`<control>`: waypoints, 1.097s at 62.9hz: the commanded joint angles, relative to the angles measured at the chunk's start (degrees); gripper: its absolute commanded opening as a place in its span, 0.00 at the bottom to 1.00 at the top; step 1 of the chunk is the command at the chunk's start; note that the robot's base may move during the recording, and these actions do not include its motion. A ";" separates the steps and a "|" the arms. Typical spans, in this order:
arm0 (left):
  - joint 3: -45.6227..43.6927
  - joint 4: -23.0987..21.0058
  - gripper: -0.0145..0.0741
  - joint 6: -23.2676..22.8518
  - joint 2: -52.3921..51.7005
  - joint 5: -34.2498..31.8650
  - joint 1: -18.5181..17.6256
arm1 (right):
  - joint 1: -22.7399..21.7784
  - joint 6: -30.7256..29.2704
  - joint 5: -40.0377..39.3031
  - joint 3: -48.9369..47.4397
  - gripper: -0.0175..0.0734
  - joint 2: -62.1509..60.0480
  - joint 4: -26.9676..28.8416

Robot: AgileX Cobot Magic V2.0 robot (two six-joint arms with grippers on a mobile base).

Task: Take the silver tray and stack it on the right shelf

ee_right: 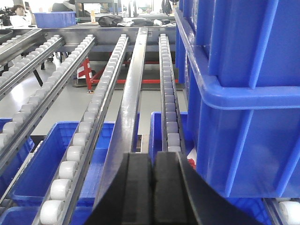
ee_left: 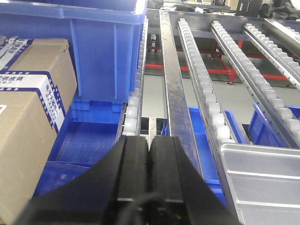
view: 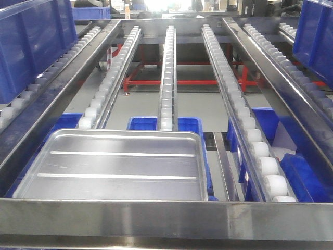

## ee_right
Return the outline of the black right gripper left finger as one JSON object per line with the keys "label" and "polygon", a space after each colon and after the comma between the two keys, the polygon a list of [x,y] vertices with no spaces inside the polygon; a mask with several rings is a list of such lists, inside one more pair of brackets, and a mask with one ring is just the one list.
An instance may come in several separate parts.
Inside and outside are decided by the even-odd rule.
{"label": "black right gripper left finger", "polygon": [[152,167],[147,154],[125,153],[116,176],[104,192],[87,225],[152,224]]}

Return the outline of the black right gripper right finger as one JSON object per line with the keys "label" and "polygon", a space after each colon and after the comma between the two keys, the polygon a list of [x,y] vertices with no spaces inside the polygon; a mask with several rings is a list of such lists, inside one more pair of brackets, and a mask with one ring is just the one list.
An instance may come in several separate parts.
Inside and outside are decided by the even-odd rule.
{"label": "black right gripper right finger", "polygon": [[158,152],[154,176],[156,225],[260,224],[206,184],[180,152]]}

